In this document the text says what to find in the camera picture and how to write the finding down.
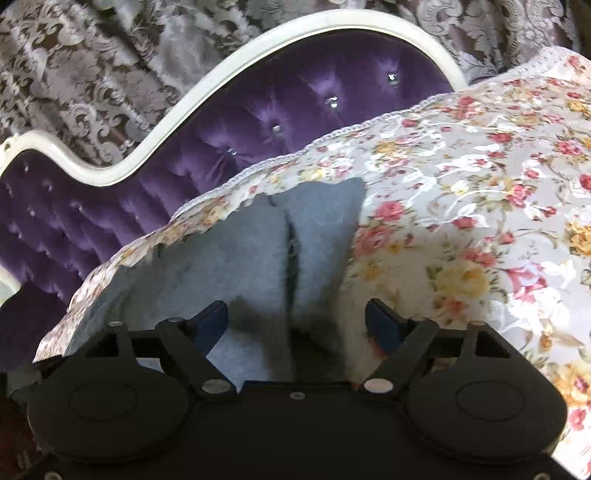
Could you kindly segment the grey argyle sweater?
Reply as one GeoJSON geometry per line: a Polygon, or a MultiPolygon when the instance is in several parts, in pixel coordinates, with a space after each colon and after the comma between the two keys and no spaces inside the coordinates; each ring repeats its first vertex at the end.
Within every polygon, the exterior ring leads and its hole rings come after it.
{"type": "Polygon", "coordinates": [[[147,330],[219,300],[228,330],[208,357],[233,383],[342,380],[334,304],[365,196],[358,178],[307,182],[259,195],[208,231],[157,246],[116,271],[68,351],[112,321],[147,330]]]}

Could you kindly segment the brown damask curtain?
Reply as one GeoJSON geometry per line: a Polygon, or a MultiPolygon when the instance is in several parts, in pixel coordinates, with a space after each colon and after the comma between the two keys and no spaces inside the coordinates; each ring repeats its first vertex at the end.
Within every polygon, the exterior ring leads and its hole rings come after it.
{"type": "MultiPolygon", "coordinates": [[[[590,51],[586,1],[367,1],[434,36],[476,82],[545,47],[590,51]]],[[[83,161],[125,158],[206,73],[339,1],[5,1],[1,135],[38,129],[83,161]]]]}

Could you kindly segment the purple tufted headboard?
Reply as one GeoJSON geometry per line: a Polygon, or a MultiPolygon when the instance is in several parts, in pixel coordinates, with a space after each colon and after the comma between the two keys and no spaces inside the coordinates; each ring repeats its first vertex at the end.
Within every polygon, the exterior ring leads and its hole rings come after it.
{"type": "Polygon", "coordinates": [[[1,147],[1,368],[29,363],[87,276],[188,200],[260,161],[460,90],[458,62],[403,19],[313,14],[239,48],[121,163],[85,165],[39,130],[1,147]]]}

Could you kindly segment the floral bedspread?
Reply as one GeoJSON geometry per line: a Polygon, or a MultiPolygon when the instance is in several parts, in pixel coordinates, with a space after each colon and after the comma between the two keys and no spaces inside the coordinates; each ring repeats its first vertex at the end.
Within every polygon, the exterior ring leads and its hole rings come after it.
{"type": "Polygon", "coordinates": [[[555,458],[590,473],[590,63],[554,47],[457,93],[325,135],[186,202],[97,267],[38,359],[72,351],[121,308],[107,294],[159,244],[201,234],[260,194],[360,178],[366,198],[335,315],[346,374],[386,350],[363,324],[380,298],[443,327],[484,321],[563,395],[555,458]]]}

